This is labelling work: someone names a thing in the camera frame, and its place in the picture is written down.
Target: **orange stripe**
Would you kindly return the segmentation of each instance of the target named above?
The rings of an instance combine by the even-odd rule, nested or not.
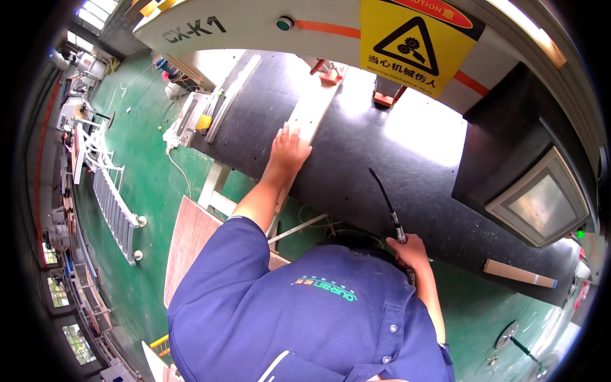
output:
[[[360,29],[349,28],[347,26],[303,20],[296,20],[295,25],[297,25],[297,27],[301,29],[307,29],[309,31],[333,33],[346,37],[354,37],[355,39],[360,39]]]
[[[462,82],[466,86],[469,86],[471,89],[475,90],[482,97],[484,97],[490,91],[490,90],[488,90],[487,87],[485,87],[484,85],[480,84],[479,82],[477,82],[473,78],[467,76],[466,74],[464,74],[460,70],[458,72],[456,72],[456,74],[454,75],[454,78],[456,78],[458,81]]]
[[[42,258],[42,265],[44,268],[47,268],[45,261],[45,253],[42,250],[42,232],[40,227],[40,162],[42,161],[42,148],[45,145],[45,134],[46,134],[46,126],[49,124],[49,117],[51,115],[51,110],[53,110],[53,104],[55,103],[55,97],[57,96],[57,91],[59,90],[59,79],[61,76],[57,76],[55,80],[55,86],[53,87],[53,91],[51,92],[51,98],[49,98],[49,103],[46,107],[45,118],[42,121],[42,129],[40,131],[40,139],[38,140],[38,154],[36,156],[36,170],[34,173],[34,213],[36,214],[34,219],[34,225],[36,226],[36,237],[38,239],[38,251]]]

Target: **black work table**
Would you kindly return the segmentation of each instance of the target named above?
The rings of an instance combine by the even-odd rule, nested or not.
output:
[[[260,179],[271,142],[299,100],[303,88],[300,84],[308,80],[309,68],[292,54],[246,51],[224,89],[236,80],[253,54],[261,55],[261,62],[227,111],[214,141],[208,144],[202,136],[196,136],[192,146]],[[431,116],[433,109],[426,108],[419,94],[406,92],[403,96],[406,101],[392,109],[379,109],[371,99],[374,79],[375,76],[356,68],[348,70],[322,119],[312,141],[312,154],[299,172],[290,196],[381,237],[393,236],[388,208],[367,170],[372,167],[382,180],[403,228],[423,239],[429,257],[561,306],[573,282],[579,248],[567,240],[544,249],[531,248],[454,200],[452,188],[464,142],[464,126],[461,135],[458,122],[459,152],[453,154],[456,144],[444,146],[447,134],[453,137],[453,130],[440,134],[426,125],[427,118],[439,120],[439,116]],[[431,107],[440,110],[438,105]],[[446,116],[448,120],[456,120],[452,113]],[[438,141],[442,148],[435,154]],[[488,258],[552,277],[558,280],[558,285],[550,289],[486,274],[483,267]]]

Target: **green epoxy floor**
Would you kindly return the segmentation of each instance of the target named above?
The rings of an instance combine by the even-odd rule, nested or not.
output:
[[[116,73],[98,85],[90,99],[96,110],[116,112],[115,121],[106,132],[106,145],[109,150],[115,150],[115,164],[126,166],[121,188],[123,199],[132,212],[148,219],[144,228],[134,231],[133,249],[144,253],[136,266],[127,264],[103,220],[91,188],[92,174],[84,174],[76,190],[81,227],[86,231],[89,251],[100,267],[109,299],[107,304],[112,309],[113,335],[128,360],[145,377],[149,371],[141,341],[150,343],[167,334],[163,306],[167,254],[182,195],[188,195],[185,178],[165,154],[166,143],[158,129],[161,115],[171,103],[164,93],[164,81],[148,69],[127,88],[124,97],[121,97],[121,88],[117,88],[119,83],[125,87],[132,82],[149,64],[148,53],[128,57]],[[176,110],[177,105],[171,108],[166,115]],[[170,154],[185,171],[192,198],[197,200],[213,160],[182,146]],[[239,201],[254,185],[253,179],[232,171],[222,193]],[[299,224],[301,207],[301,203],[289,199],[280,217],[280,232]],[[306,207],[301,218],[307,220],[315,215],[316,211]],[[277,250],[294,260],[321,242],[325,230],[306,228],[280,240]],[[495,353],[493,356],[499,356],[498,361],[486,366],[486,355],[509,322],[521,318],[522,328],[529,327],[516,338],[529,348],[534,347],[535,353],[536,349],[541,352],[553,346],[558,337],[554,330],[562,332],[568,324],[570,312],[513,293],[449,265],[433,263],[433,271],[457,381],[521,379],[532,361],[513,346]]]

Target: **green button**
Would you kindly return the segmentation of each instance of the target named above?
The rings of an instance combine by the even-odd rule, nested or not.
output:
[[[283,31],[287,31],[289,30],[289,28],[291,28],[290,25],[288,25],[286,21],[282,21],[282,20],[276,21],[276,26]]]

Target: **blue work uniform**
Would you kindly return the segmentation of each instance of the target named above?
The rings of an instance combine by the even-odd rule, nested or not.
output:
[[[252,220],[227,220],[167,311],[185,381],[454,381],[426,306],[405,274],[343,246],[320,246],[272,272]]]

